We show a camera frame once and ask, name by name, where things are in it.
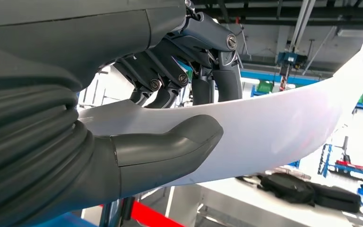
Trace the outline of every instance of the black case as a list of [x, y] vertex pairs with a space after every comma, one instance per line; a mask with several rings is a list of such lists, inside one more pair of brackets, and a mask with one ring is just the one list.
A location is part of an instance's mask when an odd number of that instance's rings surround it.
[[315, 191], [315, 204], [351, 213], [360, 211], [361, 197], [359, 195], [336, 186], [310, 184]]

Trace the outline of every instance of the black bag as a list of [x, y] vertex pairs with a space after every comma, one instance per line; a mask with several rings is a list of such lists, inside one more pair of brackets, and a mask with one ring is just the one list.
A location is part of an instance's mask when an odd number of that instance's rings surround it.
[[361, 197], [339, 187], [329, 187], [317, 183], [309, 183], [315, 191], [315, 203], [332, 209], [358, 213]]
[[314, 189], [305, 181], [285, 173], [274, 173], [262, 177], [258, 188], [270, 191], [276, 197], [289, 203], [301, 203], [314, 206]]

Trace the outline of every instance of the pipe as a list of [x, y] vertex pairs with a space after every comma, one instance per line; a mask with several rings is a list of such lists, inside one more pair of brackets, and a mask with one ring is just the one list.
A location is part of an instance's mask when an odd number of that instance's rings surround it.
[[310, 2], [307, 5], [304, 19], [302, 20], [300, 31], [298, 33], [298, 37], [297, 37], [297, 40], [294, 45], [295, 47], [298, 47], [300, 45], [301, 38], [303, 37], [304, 30], [307, 26], [308, 20], [310, 19], [310, 15], [311, 15], [312, 9], [314, 8], [314, 4], [315, 4], [315, 0], [310, 0]]
[[282, 11], [282, 4], [283, 4], [283, 0], [277, 1], [276, 19], [279, 19], [279, 17], [280, 17], [280, 12]]
[[291, 44], [290, 44], [290, 49], [289, 49], [290, 52], [293, 51], [293, 47], [295, 46], [295, 42], [297, 41], [298, 33], [300, 31], [300, 27], [301, 27], [301, 24], [303, 22], [303, 18], [304, 18], [304, 15], [305, 15], [305, 11], [307, 9], [307, 5], [308, 5], [308, 0], [302, 1], [302, 5], [301, 5], [301, 8], [300, 8], [300, 13], [298, 14], [297, 23], [295, 25], [292, 41], [291, 41]]
[[335, 27], [335, 26], [333, 26], [333, 27], [329, 30], [328, 34], [326, 35], [326, 37], [325, 37], [325, 38], [323, 39], [323, 41], [321, 42], [321, 44], [320, 44], [320, 46], [318, 47], [317, 51], [315, 52], [314, 56], [311, 58], [310, 62], [309, 62], [309, 63], [307, 64], [307, 66], [305, 67], [304, 72], [302, 72], [302, 75], [303, 75], [303, 76], [304, 76], [304, 75], [305, 75], [305, 73], [307, 72], [308, 68], [311, 66], [312, 62], [314, 61], [314, 59], [315, 59], [315, 57], [317, 56], [317, 54], [318, 54], [319, 50], [321, 49], [321, 47], [325, 44], [325, 42], [328, 40], [328, 38], [329, 38], [330, 34], [332, 34], [332, 32], [333, 32], [335, 29], [336, 29], [336, 27]]

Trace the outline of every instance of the ceiling light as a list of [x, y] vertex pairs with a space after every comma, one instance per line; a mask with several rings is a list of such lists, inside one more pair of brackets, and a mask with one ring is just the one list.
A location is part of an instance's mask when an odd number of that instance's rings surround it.
[[361, 29], [340, 29], [337, 32], [340, 37], [363, 38], [363, 30]]

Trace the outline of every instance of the green box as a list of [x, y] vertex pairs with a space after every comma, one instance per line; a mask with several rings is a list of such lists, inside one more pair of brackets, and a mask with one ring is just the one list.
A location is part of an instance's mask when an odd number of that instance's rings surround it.
[[273, 83], [267, 80], [261, 80], [258, 84], [257, 91], [263, 93], [269, 93], [273, 90]]

